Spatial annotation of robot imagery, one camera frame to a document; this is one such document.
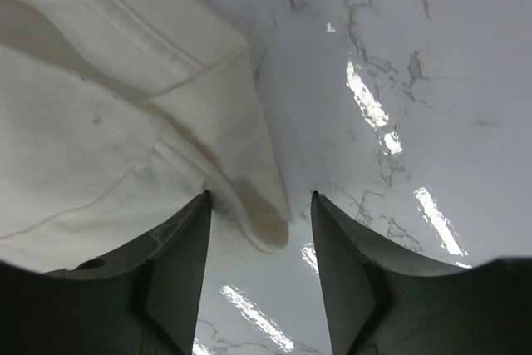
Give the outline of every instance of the white marble surface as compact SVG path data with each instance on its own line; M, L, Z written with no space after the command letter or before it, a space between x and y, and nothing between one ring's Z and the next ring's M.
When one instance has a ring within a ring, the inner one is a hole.
M532 254L532 0L208 1L257 49L296 221L284 251L208 270L197 353L330 353L302 256L312 190L452 264ZM273 330L243 318L224 287Z

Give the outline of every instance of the folded fabric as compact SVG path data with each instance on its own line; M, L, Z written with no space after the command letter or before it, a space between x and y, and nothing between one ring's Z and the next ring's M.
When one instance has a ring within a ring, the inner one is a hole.
M75 268L214 194L209 261L288 241L247 41L200 0L0 0L0 259Z

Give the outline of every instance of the stain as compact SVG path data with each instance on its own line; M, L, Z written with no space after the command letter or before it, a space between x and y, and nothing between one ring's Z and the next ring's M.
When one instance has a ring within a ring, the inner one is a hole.
M427 19L431 18L431 15L429 14L429 7L431 5L429 4L428 0L423 0L423 10L425 10L425 16Z
M277 208L247 180L240 179L231 184L261 240L275 247L285 247L288 244L288 221L281 217Z
M497 126L498 124L496 122L489 122L489 121L474 121L474 126L483 126L484 128L491 128L493 126Z
M152 114L156 114L157 116L162 116L165 118L180 135L182 135L193 147L196 148L196 150L202 154L203 157L205 157L217 169L220 169L221 165L218 157L216 157L214 152L212 152L209 147L199 141L188 127L180 124L170 113L154 104L143 105L143 108L144 112L148 111Z
M408 72L410 72L410 88L417 80L424 79L423 71L421 70L421 61L419 59L419 52L414 51L410 55L410 64L408 65Z

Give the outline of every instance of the brown stain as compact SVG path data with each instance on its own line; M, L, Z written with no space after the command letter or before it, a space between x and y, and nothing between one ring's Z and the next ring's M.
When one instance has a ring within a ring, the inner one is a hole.
M282 218L277 208L247 180L239 179L231 185L244 203L261 240L274 247L285 247L288 244L288 221Z
M144 104L141 107L165 118L176 131L220 171L221 163L216 154L199 141L188 127L181 125L172 115L156 105ZM267 201L249 181L240 179L229 183L248 212L254 233L267 245L279 248L285 247L288 244L288 221L281 216L277 208Z

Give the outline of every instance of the white cloth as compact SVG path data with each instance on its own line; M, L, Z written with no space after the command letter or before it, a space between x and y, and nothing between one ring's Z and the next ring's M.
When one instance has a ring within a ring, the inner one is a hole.
M75 268L214 193L209 260L288 241L249 48L200 0L0 0L0 259Z

